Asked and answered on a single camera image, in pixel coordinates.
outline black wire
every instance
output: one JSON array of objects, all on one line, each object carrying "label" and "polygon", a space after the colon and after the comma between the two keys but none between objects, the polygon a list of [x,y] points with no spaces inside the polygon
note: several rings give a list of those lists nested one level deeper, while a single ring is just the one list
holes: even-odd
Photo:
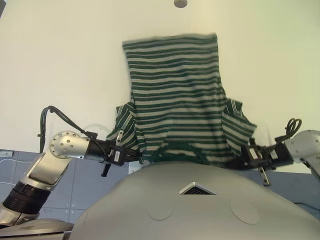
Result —
[{"label": "black wire", "polygon": [[302,120],[297,118],[291,118],[286,127],[285,127],[285,135],[283,136],[279,136],[279,137],[276,137],[274,140],[276,142],[275,145],[272,145],[270,147],[267,147],[265,150],[268,154],[270,154],[273,150],[276,149],[276,147],[278,147],[283,141],[287,140],[287,139],[290,139],[293,135],[295,135],[298,130],[300,129],[301,127],[301,124],[302,124]]},{"label": "black wire", "polygon": [[70,118],[67,117],[67,115],[65,115],[62,111],[60,111],[55,106],[47,106],[41,112],[40,134],[38,134],[38,137],[40,137],[40,153],[44,152],[44,147],[46,143],[46,120],[47,120],[48,111],[50,111],[51,113],[55,113],[59,118],[61,118],[64,122],[69,124],[71,127],[77,129],[80,133],[86,135],[91,141],[93,141],[102,150],[104,156],[107,156],[107,153],[104,150],[104,148],[96,141],[96,139],[92,135],[90,135],[88,132],[86,132],[77,124],[75,124]]},{"label": "black wire", "polygon": [[279,136],[275,139],[277,143],[281,143],[289,138],[291,138],[293,135],[298,132],[299,128],[301,127],[302,120],[301,119],[294,119],[291,118],[285,128],[285,135]]},{"label": "black wire", "polygon": [[309,207],[309,208],[311,208],[311,209],[313,209],[313,210],[316,210],[316,211],[319,211],[319,212],[320,212],[320,209],[319,209],[319,208],[316,208],[316,207],[311,206],[311,205],[309,205],[309,204],[307,204],[307,203],[304,203],[304,202],[294,202],[294,204],[296,204],[296,205],[305,205],[305,206],[307,206],[307,207]]}]

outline striped shirt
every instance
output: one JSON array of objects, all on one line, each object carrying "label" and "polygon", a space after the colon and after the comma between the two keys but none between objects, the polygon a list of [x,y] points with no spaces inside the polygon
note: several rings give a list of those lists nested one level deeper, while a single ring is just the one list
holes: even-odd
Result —
[{"label": "striped shirt", "polygon": [[125,41],[131,101],[117,107],[108,136],[143,159],[224,166],[241,155],[256,129],[242,104],[228,99],[219,73],[216,34]]}]

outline vent grille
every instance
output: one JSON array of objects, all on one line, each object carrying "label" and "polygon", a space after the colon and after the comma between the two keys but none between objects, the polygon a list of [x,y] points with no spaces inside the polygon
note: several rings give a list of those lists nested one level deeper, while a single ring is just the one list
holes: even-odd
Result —
[{"label": "vent grille", "polygon": [[179,191],[181,195],[216,195],[214,192],[208,190],[205,186],[192,182],[182,190]]},{"label": "vent grille", "polygon": [[202,190],[201,188],[194,186],[190,188],[188,191],[186,191],[183,195],[212,195],[212,194],[210,192],[207,192],[205,190]]}]

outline black cylindrical joint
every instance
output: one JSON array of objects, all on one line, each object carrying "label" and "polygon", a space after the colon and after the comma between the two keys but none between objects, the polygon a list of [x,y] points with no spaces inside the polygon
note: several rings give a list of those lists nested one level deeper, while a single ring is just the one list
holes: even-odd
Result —
[{"label": "black cylindrical joint", "polygon": [[50,193],[19,181],[4,200],[3,206],[18,213],[38,214]]},{"label": "black cylindrical joint", "polygon": [[[98,139],[96,141],[102,148],[107,147],[106,141],[102,141]],[[88,148],[84,155],[84,158],[101,162],[104,160],[104,156],[105,156],[104,152],[101,150],[101,148],[98,147],[98,145],[94,141],[90,140]]]}]

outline shirt sleeve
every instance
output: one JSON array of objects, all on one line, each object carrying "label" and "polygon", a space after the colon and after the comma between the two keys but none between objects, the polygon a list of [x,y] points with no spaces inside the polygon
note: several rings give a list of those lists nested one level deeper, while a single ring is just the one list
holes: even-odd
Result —
[{"label": "shirt sleeve", "polygon": [[242,112],[242,103],[229,99],[222,114],[222,131],[227,144],[236,156],[241,156],[241,147],[248,144],[257,126]]},{"label": "shirt sleeve", "polygon": [[109,140],[116,140],[118,132],[123,130],[123,136],[120,144],[132,150],[138,150],[138,141],[136,136],[136,109],[133,102],[116,108],[115,127],[107,136]]}]

